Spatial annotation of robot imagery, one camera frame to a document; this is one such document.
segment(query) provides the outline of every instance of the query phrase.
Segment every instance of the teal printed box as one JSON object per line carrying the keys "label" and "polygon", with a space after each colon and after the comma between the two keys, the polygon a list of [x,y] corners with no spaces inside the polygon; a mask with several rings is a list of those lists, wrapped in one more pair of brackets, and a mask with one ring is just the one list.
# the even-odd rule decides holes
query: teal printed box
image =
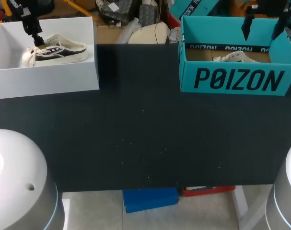
{"label": "teal printed box", "polygon": [[207,16],[219,0],[176,0],[170,9],[181,20],[185,16]]}
{"label": "teal printed box", "polygon": [[[272,41],[277,19],[254,19],[247,41],[244,18],[184,16],[179,41],[183,92],[284,96],[291,84],[291,43],[286,32]],[[216,62],[242,50],[251,62]]]}

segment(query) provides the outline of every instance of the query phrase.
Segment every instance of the black table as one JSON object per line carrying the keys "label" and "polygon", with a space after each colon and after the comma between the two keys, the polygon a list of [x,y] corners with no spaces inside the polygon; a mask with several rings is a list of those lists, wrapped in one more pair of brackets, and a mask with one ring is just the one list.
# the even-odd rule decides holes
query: black table
{"label": "black table", "polygon": [[291,146],[285,97],[182,93],[177,46],[98,46],[101,90],[0,100],[62,192],[273,183]]}

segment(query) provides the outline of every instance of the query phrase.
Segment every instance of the screw hole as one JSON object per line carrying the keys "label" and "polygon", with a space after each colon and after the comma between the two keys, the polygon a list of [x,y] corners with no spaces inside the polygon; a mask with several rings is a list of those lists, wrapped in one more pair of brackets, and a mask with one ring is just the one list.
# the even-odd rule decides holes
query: screw hole
{"label": "screw hole", "polygon": [[33,184],[26,184],[26,188],[29,190],[29,191],[33,191],[35,189],[35,186]]}

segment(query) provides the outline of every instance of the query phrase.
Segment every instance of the sneaker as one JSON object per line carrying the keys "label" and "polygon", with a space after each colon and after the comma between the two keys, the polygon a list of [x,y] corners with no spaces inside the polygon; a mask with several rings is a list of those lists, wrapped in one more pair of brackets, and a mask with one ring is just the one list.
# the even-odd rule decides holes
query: sneaker
{"label": "sneaker", "polygon": [[227,62],[257,62],[249,58],[243,51],[232,52],[225,57],[214,57],[213,61],[227,61]]}
{"label": "sneaker", "polygon": [[22,61],[26,67],[74,63],[88,57],[86,44],[70,41],[59,34],[44,42],[45,48],[29,47],[23,54]]}

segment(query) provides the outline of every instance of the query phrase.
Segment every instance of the blue box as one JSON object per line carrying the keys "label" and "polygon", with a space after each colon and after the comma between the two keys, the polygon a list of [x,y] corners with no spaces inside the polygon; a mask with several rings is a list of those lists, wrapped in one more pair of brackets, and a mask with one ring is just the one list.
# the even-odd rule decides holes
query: blue box
{"label": "blue box", "polygon": [[176,188],[129,189],[123,190],[124,206],[127,213],[175,205],[178,202]]}
{"label": "blue box", "polygon": [[[178,47],[181,91],[285,95],[291,84],[291,42],[286,32],[272,41],[277,19],[256,18],[245,41],[243,22],[244,18],[234,17],[183,17]],[[212,61],[218,57],[214,53],[235,50],[246,51],[261,63]]]}
{"label": "blue box", "polygon": [[207,16],[219,0],[176,0],[170,9],[177,19],[186,15]]}

